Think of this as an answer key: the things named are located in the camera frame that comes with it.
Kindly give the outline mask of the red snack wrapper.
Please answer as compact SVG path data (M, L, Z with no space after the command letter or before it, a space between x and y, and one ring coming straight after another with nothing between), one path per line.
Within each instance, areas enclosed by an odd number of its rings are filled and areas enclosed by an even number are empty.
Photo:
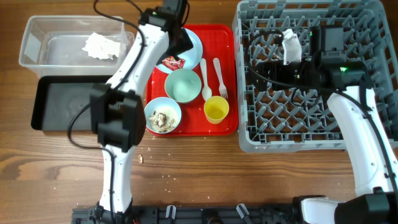
M183 58L175 59L173 56L169 56L162 61L162 65L170 69L171 71L183 68L186 60Z

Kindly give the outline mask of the yellow plastic cup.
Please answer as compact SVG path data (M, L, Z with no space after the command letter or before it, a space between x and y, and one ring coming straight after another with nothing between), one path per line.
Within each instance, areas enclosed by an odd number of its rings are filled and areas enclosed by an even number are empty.
M222 96L212 96L206 100L204 112L211 124L219 124L229 113L229 103Z

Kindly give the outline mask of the green bowl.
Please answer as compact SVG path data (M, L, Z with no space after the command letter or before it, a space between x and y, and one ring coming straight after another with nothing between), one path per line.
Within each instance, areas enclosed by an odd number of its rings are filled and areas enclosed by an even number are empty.
M200 77L188 69L178 69L168 74L164 90L167 96L177 103L190 103L201 92L202 83Z

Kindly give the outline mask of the white napkin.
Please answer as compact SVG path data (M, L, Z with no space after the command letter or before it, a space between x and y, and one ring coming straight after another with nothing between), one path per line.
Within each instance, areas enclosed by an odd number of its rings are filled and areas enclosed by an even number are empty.
M113 57L119 57L120 46L119 42L115 42L94 32L85 41L85 46L82 50L87 52L89 57L100 60L112 60Z

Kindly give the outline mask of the light blue bowl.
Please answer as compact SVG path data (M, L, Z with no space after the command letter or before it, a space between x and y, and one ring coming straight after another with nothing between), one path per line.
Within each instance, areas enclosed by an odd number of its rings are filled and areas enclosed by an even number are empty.
M155 98L155 99L151 100L150 102L148 102L148 104L144 108L144 113L145 113L146 122L147 122L146 123L147 129L152 131L153 133L156 133L156 134L168 134L168 133L171 133L174 129L172 131L170 131L170 132L167 132L167 133L157 133L157 132L154 132L153 130L151 130L151 126L150 126L149 121L148 121L148 117L155 110L158 110L158 109L161 109L161 108L167 108L167 109L175 111L175 114L177 115L177 118L178 118L178 125L180 124L180 122L182 120L182 110L181 110L179 104L176 101L174 101L171 98L167 98L167 97Z

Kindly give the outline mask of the food scraps and rice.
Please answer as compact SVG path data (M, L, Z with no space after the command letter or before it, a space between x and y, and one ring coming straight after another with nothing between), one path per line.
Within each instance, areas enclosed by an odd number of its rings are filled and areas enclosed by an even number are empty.
M155 110L148 117L151 130L157 133L167 133L175 129L178 125L178 118L175 111L161 108Z

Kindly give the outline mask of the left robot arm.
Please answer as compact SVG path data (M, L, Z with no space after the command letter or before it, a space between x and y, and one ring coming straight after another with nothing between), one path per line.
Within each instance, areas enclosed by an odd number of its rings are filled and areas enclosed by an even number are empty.
M187 1L177 0L142 11L133 26L136 39L120 68L104 85L93 87L91 129L104 159L103 194L95 207L99 221L132 221L132 156L146 128L141 97L156 65L193 47L183 29L189 8Z

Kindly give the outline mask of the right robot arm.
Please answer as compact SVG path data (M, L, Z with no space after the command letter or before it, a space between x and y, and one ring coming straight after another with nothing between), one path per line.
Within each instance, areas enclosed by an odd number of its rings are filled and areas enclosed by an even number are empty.
M296 33L274 29L284 50L281 61L248 67L258 83L275 90L316 90L325 100L345 141L354 173L356 197L337 202L324 196L296 199L303 223L396 223L397 159L376 107L374 83L363 62L350 62L343 28L310 28L310 60L302 58Z

